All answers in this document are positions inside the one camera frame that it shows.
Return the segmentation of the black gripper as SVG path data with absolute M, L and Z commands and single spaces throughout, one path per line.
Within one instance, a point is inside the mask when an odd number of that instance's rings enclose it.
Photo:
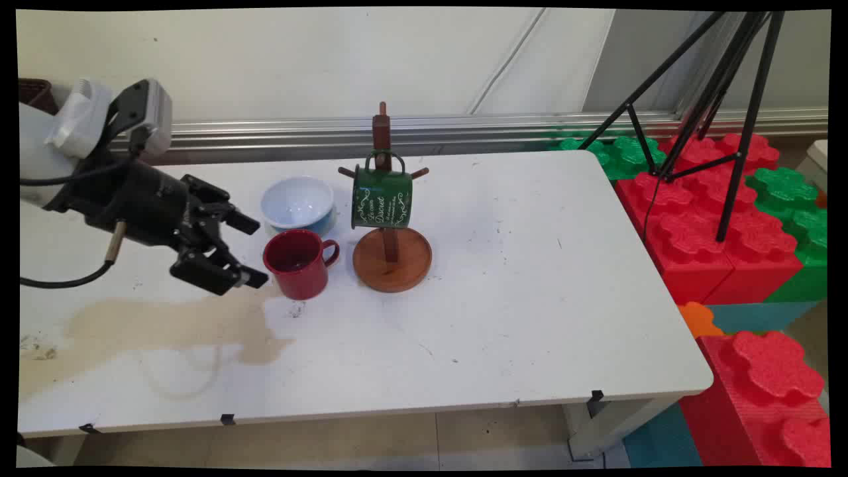
M 221 245 L 220 222 L 246 235 L 260 221 L 240 211 L 223 188 L 186 174 L 175 178 L 134 160 L 60 187 L 47 211 L 76 211 L 95 229 L 113 232 L 124 221 L 125 238 L 146 246 L 167 246 L 178 253 L 170 275 L 214 295 L 233 288 L 260 289 L 269 276 L 236 260 Z

